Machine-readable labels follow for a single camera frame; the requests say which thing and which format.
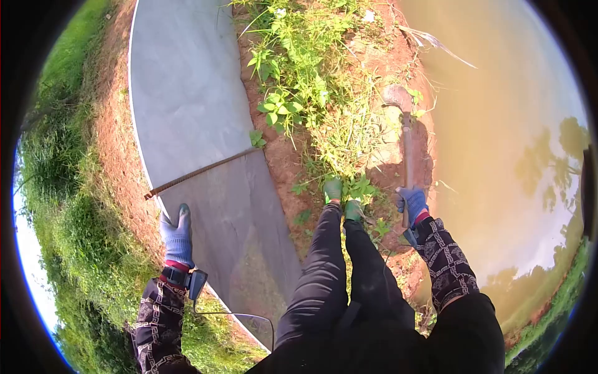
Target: person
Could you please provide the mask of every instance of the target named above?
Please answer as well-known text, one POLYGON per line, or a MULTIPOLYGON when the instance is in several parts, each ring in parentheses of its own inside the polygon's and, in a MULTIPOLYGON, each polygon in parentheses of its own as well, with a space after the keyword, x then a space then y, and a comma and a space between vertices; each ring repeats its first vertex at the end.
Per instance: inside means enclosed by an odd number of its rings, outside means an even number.
MULTIPOLYGON (((272 354, 248 373, 501 373, 505 344, 495 309, 443 222, 429 215, 421 189, 399 188, 428 266, 437 322, 428 338, 362 224, 358 200, 344 206, 346 248, 353 263, 351 301, 341 252, 342 183, 324 184, 326 205, 315 228, 297 289, 276 330, 272 354)), ((188 271, 191 215, 181 205, 178 227, 162 215, 166 264, 188 271)), ((184 289, 152 279, 141 299, 136 347, 142 371, 196 373, 181 354, 184 289)))

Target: pond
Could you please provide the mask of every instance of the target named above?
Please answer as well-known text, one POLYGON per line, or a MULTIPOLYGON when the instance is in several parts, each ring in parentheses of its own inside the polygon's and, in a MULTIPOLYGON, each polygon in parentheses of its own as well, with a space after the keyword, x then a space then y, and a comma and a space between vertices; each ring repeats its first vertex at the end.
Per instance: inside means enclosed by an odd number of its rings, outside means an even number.
POLYGON ((588 133, 576 76, 524 1, 398 5, 409 27, 477 67, 433 48, 420 55, 437 95, 434 214, 512 332, 546 311, 579 248, 588 133))

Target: patterned black sleeve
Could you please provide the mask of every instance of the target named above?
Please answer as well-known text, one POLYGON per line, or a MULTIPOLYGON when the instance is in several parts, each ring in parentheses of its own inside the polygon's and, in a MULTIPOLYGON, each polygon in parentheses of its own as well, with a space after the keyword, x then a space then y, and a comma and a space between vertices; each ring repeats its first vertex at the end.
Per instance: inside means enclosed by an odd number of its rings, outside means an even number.
POLYGON ((184 306, 185 291, 149 280, 133 326, 142 373, 199 373, 181 353, 184 306))
POLYGON ((479 293, 475 274, 461 248, 454 242, 440 218, 424 219, 416 227, 417 252, 428 265, 432 280, 432 304, 437 312, 452 298, 479 293))

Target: blue work glove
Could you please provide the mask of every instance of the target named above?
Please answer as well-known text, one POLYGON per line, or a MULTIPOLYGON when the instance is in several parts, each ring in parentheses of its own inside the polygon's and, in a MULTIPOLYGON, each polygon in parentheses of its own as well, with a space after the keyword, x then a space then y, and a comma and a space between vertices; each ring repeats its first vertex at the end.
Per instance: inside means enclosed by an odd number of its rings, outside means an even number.
POLYGON ((396 189, 396 193, 399 194, 399 198, 396 200, 396 207, 399 209, 399 213, 403 213, 405 201, 407 201, 409 227, 413 229, 413 226, 415 226, 415 220, 422 209, 430 209, 426 204, 426 195, 420 188, 409 189, 405 187, 399 187, 396 189))
POLYGON ((195 267, 191 259, 191 210, 187 204, 179 206, 179 226, 172 225, 166 214, 160 214, 160 236, 166 245, 165 260, 173 260, 195 267))

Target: concrete path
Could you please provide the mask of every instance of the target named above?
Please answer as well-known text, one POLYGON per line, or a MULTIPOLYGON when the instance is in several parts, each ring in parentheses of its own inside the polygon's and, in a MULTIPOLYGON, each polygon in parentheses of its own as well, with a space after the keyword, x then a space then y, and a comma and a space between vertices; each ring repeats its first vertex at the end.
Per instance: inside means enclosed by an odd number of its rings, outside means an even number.
MULTIPOLYGON (((133 19, 129 95, 150 188, 251 147, 253 129, 226 0, 144 0, 133 19)), ((233 312, 276 325, 300 275, 262 151, 158 194, 168 216, 191 208, 193 260, 233 312)), ((267 347, 269 328, 243 320, 267 347)))

